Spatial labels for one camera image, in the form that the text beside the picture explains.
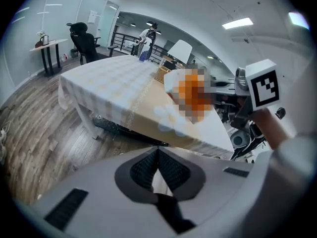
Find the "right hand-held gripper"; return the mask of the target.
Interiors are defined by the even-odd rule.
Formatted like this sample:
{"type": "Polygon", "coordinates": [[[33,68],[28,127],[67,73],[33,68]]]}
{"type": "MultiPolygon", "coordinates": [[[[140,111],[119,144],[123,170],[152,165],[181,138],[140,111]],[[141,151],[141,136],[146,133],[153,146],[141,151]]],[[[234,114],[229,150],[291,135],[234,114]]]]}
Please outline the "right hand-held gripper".
{"type": "Polygon", "coordinates": [[[244,104],[230,119],[233,128],[248,130],[250,117],[255,111],[280,102],[281,88],[277,72],[277,64],[265,59],[245,68],[237,68],[234,82],[215,81],[217,94],[235,95],[244,100],[244,104]]]}

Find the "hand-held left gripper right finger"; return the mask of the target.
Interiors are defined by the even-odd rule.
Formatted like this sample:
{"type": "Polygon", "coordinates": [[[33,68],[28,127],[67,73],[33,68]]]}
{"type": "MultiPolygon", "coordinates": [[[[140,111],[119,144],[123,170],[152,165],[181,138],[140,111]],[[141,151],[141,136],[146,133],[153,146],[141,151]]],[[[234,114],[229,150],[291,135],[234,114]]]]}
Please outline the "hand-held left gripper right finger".
{"type": "Polygon", "coordinates": [[[206,174],[202,168],[166,147],[158,148],[158,169],[178,201],[195,198],[206,182],[206,174]]]}

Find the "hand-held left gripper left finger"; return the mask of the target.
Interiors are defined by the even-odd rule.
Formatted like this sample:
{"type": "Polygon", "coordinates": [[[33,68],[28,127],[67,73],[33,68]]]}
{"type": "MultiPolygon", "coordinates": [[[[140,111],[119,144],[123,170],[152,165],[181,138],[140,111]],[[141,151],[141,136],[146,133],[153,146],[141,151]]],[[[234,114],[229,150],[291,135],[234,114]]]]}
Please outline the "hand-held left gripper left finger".
{"type": "Polygon", "coordinates": [[[119,190],[137,203],[156,204],[158,196],[152,192],[152,182],[158,170],[158,148],[124,162],[115,171],[114,180],[119,190]]]}

